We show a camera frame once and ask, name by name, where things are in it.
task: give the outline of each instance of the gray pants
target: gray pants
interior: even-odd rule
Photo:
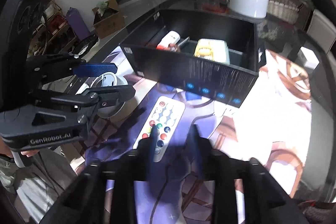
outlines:
[[[65,189],[76,177],[67,159],[49,149],[42,149],[40,153],[50,176]],[[37,223],[63,192],[47,176],[44,165],[38,155],[33,156],[33,164],[30,167],[15,168],[13,184],[8,185],[14,187],[28,213]]]

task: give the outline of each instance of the cable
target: cable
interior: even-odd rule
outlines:
[[[55,191],[55,193],[56,193],[56,195],[57,195],[57,198],[59,198],[59,194],[58,194],[58,192],[56,191],[56,188],[55,188],[55,186],[53,185],[53,183],[52,183],[52,181],[50,180],[50,178],[43,172],[43,170],[40,168],[40,163],[38,163],[37,164],[37,160],[35,159],[33,159],[33,165],[35,165],[35,167],[43,174],[43,175],[45,175],[46,176],[46,179],[51,183],[51,186],[52,186],[52,188],[54,189],[54,191]]]
[[[205,119],[205,118],[209,118],[209,117],[212,117],[213,115],[215,115],[215,114],[214,114],[214,113],[211,113],[211,114],[208,114],[208,115],[204,115],[204,116],[196,117],[196,118],[194,118],[193,121],[191,122],[191,125],[193,125],[193,124],[194,124],[196,121],[198,121],[198,120]],[[163,184],[163,186],[162,186],[162,188],[161,188],[161,190],[160,190],[160,192],[159,192],[159,195],[157,196],[157,199],[156,199],[156,201],[155,201],[155,203],[154,203],[154,206],[153,206],[153,209],[152,209],[152,212],[151,212],[151,216],[150,216],[150,220],[149,220],[149,223],[150,223],[150,224],[153,223],[153,217],[154,217],[154,213],[155,213],[155,211],[156,211],[157,205],[159,204],[159,201],[160,201],[160,199],[161,199],[161,197],[162,197],[162,195],[163,195],[163,192],[164,192],[164,190],[165,190],[165,188],[166,188],[166,186],[167,186],[167,184],[168,184],[168,182],[169,182],[169,177],[168,177],[168,171],[169,171],[169,168],[175,163],[175,161],[176,161],[179,157],[181,157],[181,155],[182,155],[182,153],[184,152],[185,148],[186,148],[186,144],[185,144],[184,147],[182,148],[181,152],[179,152],[179,153],[176,155],[176,157],[174,158],[174,160],[173,160],[172,162],[168,163],[168,164],[165,166],[165,176],[166,176],[166,180],[165,180],[165,182],[164,182],[164,184]]]
[[[60,189],[62,189],[62,191],[64,191],[64,188],[62,187],[62,186],[60,186],[59,184],[58,184],[58,182],[57,181],[55,181],[54,179],[53,179],[53,177],[49,174],[49,172],[48,172],[48,170],[47,170],[47,168],[46,168],[46,166],[45,166],[45,164],[44,164],[44,161],[43,161],[43,159],[42,159],[42,156],[41,156],[41,153],[40,152],[38,152],[38,155],[39,155],[39,157],[40,157],[40,160],[41,160],[41,162],[42,162],[42,165],[43,165],[43,168],[45,169],[45,172],[47,173],[47,176],[60,188]]]

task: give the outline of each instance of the purple bag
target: purple bag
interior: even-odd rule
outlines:
[[[90,31],[83,21],[79,11],[76,8],[70,7],[66,15],[67,21],[80,41],[89,37]]]

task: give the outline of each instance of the label sticker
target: label sticker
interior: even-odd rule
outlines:
[[[128,47],[125,47],[125,52],[128,53],[128,54],[133,54],[131,48],[128,48]]]
[[[157,21],[159,16],[160,16],[160,12],[157,12],[156,14],[154,14],[154,21]]]
[[[262,55],[263,55],[263,53],[261,52],[260,49],[258,49],[258,58],[259,58],[259,62],[258,63],[260,63]]]

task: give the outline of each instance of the red button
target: red button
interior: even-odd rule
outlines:
[[[165,140],[167,138],[167,135],[163,133],[163,134],[161,134],[160,138],[161,138],[161,140]]]

